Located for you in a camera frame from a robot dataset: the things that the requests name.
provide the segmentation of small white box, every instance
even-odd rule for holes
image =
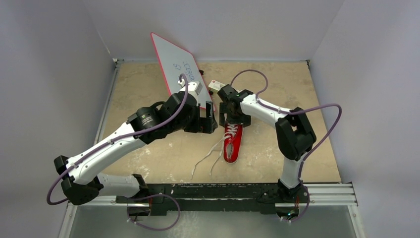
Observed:
[[[212,80],[210,83],[209,83],[209,90],[210,91],[212,91],[212,92],[214,92],[214,93],[217,93],[218,91],[220,91],[220,89],[222,88],[222,87],[224,87],[226,84],[223,84],[223,83],[221,83],[221,82],[217,82],[216,80]]]

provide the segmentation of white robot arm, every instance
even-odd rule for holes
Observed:
[[[106,175],[101,171],[127,153],[148,145],[156,139],[163,139],[174,131],[183,129],[185,132],[213,133],[217,128],[217,123],[212,114],[211,102],[206,104],[206,117],[200,117],[200,105],[197,103],[197,98],[201,89],[202,86],[198,82],[190,82],[184,107],[170,123],[159,129],[142,135],[123,136],[152,128],[171,117],[180,107],[186,87],[172,94],[166,102],[157,102],[150,107],[138,109],[113,134],[85,152],[71,158],[57,157],[54,164],[59,174],[74,167],[62,177],[61,187],[66,197],[73,204],[80,205],[97,196],[120,195],[130,198],[147,192],[147,185],[141,175],[120,177]],[[290,116],[267,109],[257,103],[252,92],[248,90],[237,92],[230,85],[224,86],[218,95],[223,101],[220,104],[219,122],[222,126],[225,122],[248,126],[253,116],[276,129],[279,148],[285,156],[283,173],[279,182],[285,189],[297,187],[300,182],[298,174],[302,158],[316,141],[306,115]],[[276,105],[261,101],[278,108]],[[291,111],[286,108],[281,108],[281,110]],[[88,153],[91,153],[88,158],[77,163]]]

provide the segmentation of floor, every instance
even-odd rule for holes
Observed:
[[[260,95],[266,101],[285,108],[304,109],[318,106],[318,100],[306,62],[200,62],[206,83],[217,80],[230,83],[241,70],[252,68],[265,73],[269,88]],[[258,92],[264,79],[253,72],[242,74],[233,87]],[[168,92],[158,63],[125,62],[117,76],[115,90],[105,119],[103,136],[110,135],[127,117],[140,107],[157,101],[166,101]],[[215,105],[220,99],[213,97]],[[318,140],[326,133],[320,111],[308,113]],[[219,148],[201,162],[191,179],[194,164],[200,160],[223,135],[223,128],[213,134],[193,134],[178,131],[166,139],[133,151],[108,168],[111,175],[141,174],[148,183],[236,183],[276,182],[283,167],[283,156],[278,149],[275,130],[258,119],[244,129],[239,158],[235,164],[220,159],[209,175],[218,157]],[[304,182],[341,181],[329,140],[326,140],[305,162]]]

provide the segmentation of white shoelace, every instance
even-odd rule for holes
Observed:
[[[223,134],[223,137],[214,145],[214,146],[212,146],[211,147],[211,149],[210,149],[210,151],[202,158],[202,159],[200,159],[195,165],[194,165],[194,168],[193,168],[193,170],[191,171],[191,179],[193,179],[193,176],[194,176],[194,172],[195,172],[195,170],[196,170],[196,167],[197,167],[197,165],[201,162],[201,161],[203,161],[205,158],[207,158],[212,152],[213,152],[213,150],[216,148],[216,146],[220,143],[220,142],[222,142],[222,141],[224,141],[225,139],[227,139],[227,138],[230,138],[230,137],[235,137],[235,135],[236,135],[236,133],[238,132],[238,125],[236,125],[236,124],[228,124],[227,125],[227,132],[225,133],[225,134]],[[210,168],[210,172],[209,172],[209,175],[211,176],[211,171],[213,170],[213,167],[214,167],[214,165],[216,164],[216,162],[220,159],[220,157],[222,156],[222,154],[223,154],[223,146],[224,146],[224,144],[222,144],[222,148],[221,148],[221,150],[220,150],[220,153],[219,153],[219,157],[215,160],[215,162],[213,163],[213,165],[211,166],[211,168]]]

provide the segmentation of red sneaker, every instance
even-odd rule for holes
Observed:
[[[226,138],[223,146],[224,160],[230,164],[235,163],[241,146],[243,126],[238,124],[226,124],[224,133]]]

